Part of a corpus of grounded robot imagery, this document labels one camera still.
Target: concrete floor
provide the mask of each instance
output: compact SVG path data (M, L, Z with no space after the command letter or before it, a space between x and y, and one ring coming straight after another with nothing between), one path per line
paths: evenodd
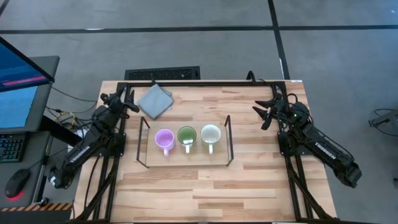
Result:
M274 0L280 26L398 24L398 2ZM10 0L0 30L173 26L271 26L265 0ZM281 79L273 31L2 35L28 56L59 55L55 87L97 99L103 80L125 69L196 66L202 79ZM356 189L328 170L337 214L344 220L396 223L398 139L368 126L376 108L398 108L398 30L282 31L291 79L303 80L315 124L351 151L363 177ZM91 105L52 92L48 106ZM54 202L70 202L46 190Z

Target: yellow and black stripe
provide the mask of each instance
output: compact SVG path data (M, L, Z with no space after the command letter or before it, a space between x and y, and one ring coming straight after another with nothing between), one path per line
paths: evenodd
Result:
M40 205L32 204L28 207L14 207L14 208L2 208L2 212L36 212L36 211L65 211L72 209L71 203L48 203L43 207Z

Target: keyboard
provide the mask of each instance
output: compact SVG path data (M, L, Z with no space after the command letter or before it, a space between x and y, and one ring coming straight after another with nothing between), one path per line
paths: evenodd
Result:
M125 80L199 80L200 69L196 67L150 68L126 70Z
M0 163L20 162L26 139L27 134L0 134Z

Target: wooden tabletop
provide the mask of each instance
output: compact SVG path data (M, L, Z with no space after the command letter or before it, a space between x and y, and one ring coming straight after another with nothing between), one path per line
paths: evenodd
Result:
M114 93L117 81L105 81L100 93ZM304 85L286 81L287 93L295 93L308 106ZM135 89L135 101L148 87ZM261 130L254 100L269 100L266 86L164 87L174 104L156 121L224 122L231 116L234 161L229 167L151 167L136 161L139 118L129 112L127 143L120 158L111 222L271 222L292 221L294 212L284 158L279 153L275 121ZM318 203L336 216L324 165L313 156L302 156L309 191ZM75 197L75 211L83 210L84 197L95 158L82 170ZM94 171L88 201L98 188L102 159ZM298 199L305 217L303 197ZM106 200L99 217L104 217Z

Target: purple mug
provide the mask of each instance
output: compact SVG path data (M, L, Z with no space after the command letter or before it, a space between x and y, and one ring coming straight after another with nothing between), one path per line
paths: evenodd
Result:
M155 142L162 150L165 156L169 156L169 151L174 148L174 134L169 129L162 129L155 135Z

